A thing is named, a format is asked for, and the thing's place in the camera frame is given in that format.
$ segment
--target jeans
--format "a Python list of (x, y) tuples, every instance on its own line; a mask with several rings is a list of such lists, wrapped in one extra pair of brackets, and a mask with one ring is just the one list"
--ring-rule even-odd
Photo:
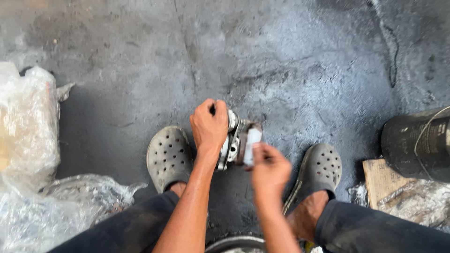
[[(50, 252), (151, 252), (178, 199), (171, 191), (149, 197)], [(322, 212), (315, 243), (333, 253), (450, 252), (450, 234), (337, 200)]]

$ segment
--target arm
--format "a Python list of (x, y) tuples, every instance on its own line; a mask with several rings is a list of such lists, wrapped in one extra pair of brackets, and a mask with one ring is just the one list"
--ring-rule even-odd
[[(210, 114), (214, 105), (216, 114)], [(207, 99), (190, 117), (197, 158), (189, 182), (153, 249), (154, 253), (205, 252), (209, 188), (220, 149), (228, 133), (223, 101)]]
[(252, 184), (256, 212), (267, 250), (270, 253), (300, 253), (295, 236), (282, 214), (281, 195), (292, 165), (277, 149), (264, 143), (254, 144), (253, 157)]

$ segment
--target wire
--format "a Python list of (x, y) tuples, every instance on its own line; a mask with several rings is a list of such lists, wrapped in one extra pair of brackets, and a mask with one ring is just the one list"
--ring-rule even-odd
[(419, 137), (417, 137), (417, 141), (416, 144), (414, 145), (414, 154), (417, 157), (417, 160), (420, 163), (420, 166), (422, 166), (423, 171), (425, 171), (425, 173), (428, 175), (428, 177), (430, 178), (430, 180), (433, 180), (430, 176), (430, 173), (428, 173), (427, 169), (425, 168), (425, 165), (422, 163), (422, 160), (420, 159), (419, 155), (417, 154), (417, 144), (419, 143), (420, 138), (422, 137), (423, 132), (425, 132), (425, 130), (428, 128), (428, 126), (430, 125), (431, 121), (433, 121), (433, 119), (435, 119), (441, 112), (449, 109), (450, 106), (445, 107), (444, 109), (440, 110), (439, 112), (437, 112), (429, 121), (428, 123), (425, 125), (425, 127), (422, 129), (422, 131), (419, 134)]

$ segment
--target crocs shoe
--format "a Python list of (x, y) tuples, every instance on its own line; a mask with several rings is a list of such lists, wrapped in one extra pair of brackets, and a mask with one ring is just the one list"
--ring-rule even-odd
[(192, 152), (185, 132), (177, 126), (161, 129), (147, 149), (147, 169), (159, 194), (177, 181), (188, 183)]
[(303, 158), (294, 189), (284, 204), (283, 214), (290, 213), (316, 191), (327, 190), (329, 200), (335, 199), (334, 191), (341, 177), (342, 162), (336, 149), (324, 143), (313, 145)]

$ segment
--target finger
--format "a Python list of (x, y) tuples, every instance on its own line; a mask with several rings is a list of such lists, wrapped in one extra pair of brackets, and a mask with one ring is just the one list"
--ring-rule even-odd
[(228, 109), (226, 108), (226, 104), (223, 100), (217, 100), (214, 103), (214, 108), (216, 108), (215, 117), (219, 119), (228, 118)]
[(264, 162), (264, 149), (263, 149), (263, 143), (257, 142), (253, 143), (253, 163), (255, 165), (263, 163)]
[(197, 109), (195, 109), (195, 111), (199, 111), (201, 113), (209, 113), (209, 109), (214, 105), (214, 102), (214, 99), (207, 99), (201, 105), (199, 105)]
[(284, 155), (278, 151), (275, 147), (272, 147), (268, 144), (264, 144), (262, 147), (264, 150), (264, 153), (267, 154), (268, 157), (272, 158), (273, 161), (284, 159)]

